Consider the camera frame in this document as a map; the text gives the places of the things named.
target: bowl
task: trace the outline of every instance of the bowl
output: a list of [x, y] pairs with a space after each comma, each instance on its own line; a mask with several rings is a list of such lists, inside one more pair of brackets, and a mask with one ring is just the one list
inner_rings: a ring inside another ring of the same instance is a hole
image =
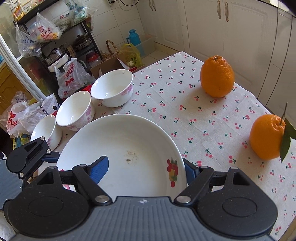
[[91, 94], [79, 91], [67, 98], [57, 111], [57, 123], [72, 131], [79, 131], [94, 118]]
[[44, 137], [49, 148], [54, 150], [62, 138], [62, 129], [56, 123], [54, 115], [47, 115], [35, 126], [31, 141]]
[[98, 78], [91, 87], [91, 95], [104, 106], [118, 107], [125, 104], [133, 94], [133, 74], [117, 69]]
[[181, 154], [157, 124], [136, 115], [117, 114], [83, 127], [63, 149], [57, 166], [71, 170], [106, 155], [109, 169], [99, 186], [114, 201], [117, 196], [170, 196], [186, 188]]

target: tablecloth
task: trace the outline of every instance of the tablecloth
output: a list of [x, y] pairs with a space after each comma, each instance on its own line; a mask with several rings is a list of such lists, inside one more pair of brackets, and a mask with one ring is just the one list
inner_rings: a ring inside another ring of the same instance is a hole
[[[107, 108], [92, 98], [94, 120], [114, 113], [139, 115], [162, 127], [196, 166], [239, 167], [275, 202], [278, 218], [271, 236], [278, 240], [296, 216], [296, 142], [291, 141], [283, 163], [261, 160], [249, 145], [249, 133], [268, 110], [238, 84], [224, 98], [206, 94], [200, 85], [202, 64], [180, 52], [146, 67], [134, 74], [132, 98], [123, 106]], [[74, 134], [63, 128], [55, 151], [61, 153]]]

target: gray ribbed panel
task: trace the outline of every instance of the gray ribbed panel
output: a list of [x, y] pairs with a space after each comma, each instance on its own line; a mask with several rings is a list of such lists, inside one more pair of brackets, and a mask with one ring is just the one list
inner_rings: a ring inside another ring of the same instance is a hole
[[22, 180], [6, 167], [6, 160], [0, 159], [0, 209], [8, 199], [14, 199], [22, 191]]
[[[172, 204], [168, 197], [118, 197], [107, 207], [96, 207], [76, 230], [44, 241], [226, 241], [197, 220], [190, 208]], [[37, 241], [21, 234], [11, 241]], [[272, 241], [269, 236], [251, 239]]]

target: wooden cabinet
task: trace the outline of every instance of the wooden cabinet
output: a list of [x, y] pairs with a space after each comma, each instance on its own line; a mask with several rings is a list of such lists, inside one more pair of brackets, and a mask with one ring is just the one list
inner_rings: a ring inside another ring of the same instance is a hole
[[292, 20], [292, 31], [286, 59], [267, 103], [274, 114], [281, 116], [285, 104], [288, 102], [286, 117], [293, 126], [296, 126], [296, 18]]
[[235, 72], [235, 82], [257, 97], [272, 56], [277, 8], [254, 0], [184, 0], [184, 4], [190, 54], [201, 61], [222, 55]]
[[153, 35], [155, 41], [184, 51], [183, 34], [177, 0], [140, 1], [137, 4], [144, 32]]
[[8, 65], [5, 64], [0, 70], [0, 114], [11, 105], [11, 100], [17, 91], [26, 93], [29, 99], [32, 98]]

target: green leaf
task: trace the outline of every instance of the green leaf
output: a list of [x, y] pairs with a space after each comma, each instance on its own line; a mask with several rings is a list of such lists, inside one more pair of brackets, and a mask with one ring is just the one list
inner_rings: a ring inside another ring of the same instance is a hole
[[286, 123], [286, 127], [285, 127], [285, 131], [287, 129], [289, 136], [296, 140], [296, 130], [295, 128], [292, 126], [292, 124], [285, 118], [285, 123]]
[[288, 128], [285, 128], [284, 136], [283, 136], [283, 139], [281, 141], [281, 149], [280, 149], [280, 152], [279, 152], [280, 157], [281, 157], [281, 163], [283, 162], [285, 156], [288, 153], [290, 143], [291, 143], [291, 138], [290, 138], [290, 135], [289, 135], [289, 131], [288, 131]]

